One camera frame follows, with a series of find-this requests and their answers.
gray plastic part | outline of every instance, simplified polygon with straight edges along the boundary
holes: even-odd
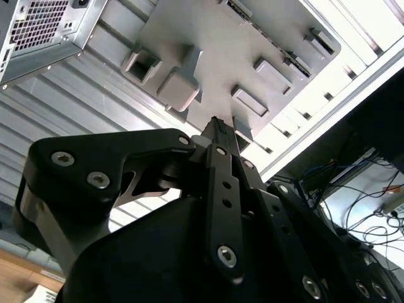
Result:
[[[306,40],[322,58],[330,57],[335,52],[332,41],[322,31],[313,28],[304,40]]]
[[[122,64],[122,74],[134,83],[144,85],[161,66],[159,57],[140,44],[135,44],[132,52]]]
[[[272,64],[270,64],[264,58],[259,58],[254,69],[260,74],[266,81],[272,82],[272,78],[276,78],[285,84],[285,88],[282,91],[282,95],[288,95],[293,89],[294,85],[288,80],[279,70],[277,70]]]
[[[252,143],[253,136],[251,134],[251,129],[247,126],[245,126],[240,120],[238,120],[236,117],[233,117],[233,127],[234,127],[234,132],[238,134],[241,138],[246,140],[248,143]]]
[[[200,84],[194,72],[201,54],[201,49],[192,47],[182,67],[172,68],[157,90],[157,96],[162,98],[162,102],[179,112],[186,110],[199,93]]]
[[[267,115],[268,109],[258,99],[247,92],[245,89],[236,85],[232,90],[232,97],[239,104],[243,105],[247,110],[255,113],[258,117]]]

ventilation grille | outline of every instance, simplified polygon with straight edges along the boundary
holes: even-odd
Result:
[[[69,1],[31,0],[25,20],[14,23],[10,43],[15,50],[29,49],[53,42]]]

silver metal panel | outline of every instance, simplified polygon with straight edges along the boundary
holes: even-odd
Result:
[[[340,46],[297,0],[240,2],[252,12],[255,24],[243,21],[226,1],[221,5],[216,0],[160,1],[138,42],[159,57],[162,65],[141,87],[164,103],[156,94],[157,88],[174,66],[183,64],[187,46],[195,45],[203,51],[194,73],[203,94],[201,103],[193,102],[189,106],[187,120],[203,128],[211,116],[220,116],[229,125],[236,116],[255,136],[335,58]],[[311,28],[329,35],[334,49],[332,55],[324,57],[304,40]],[[268,41],[267,36],[276,43]],[[288,60],[290,63],[286,64],[286,55],[293,57],[294,63]],[[260,57],[293,83],[294,89],[289,94],[283,94],[285,87],[276,82],[276,75],[264,79],[254,70]],[[294,71],[296,61],[302,62],[310,77]],[[269,114],[257,116],[234,102],[231,91],[236,85],[261,100]]]
[[[1,1],[0,83],[10,86],[10,81],[82,50],[106,2]]]

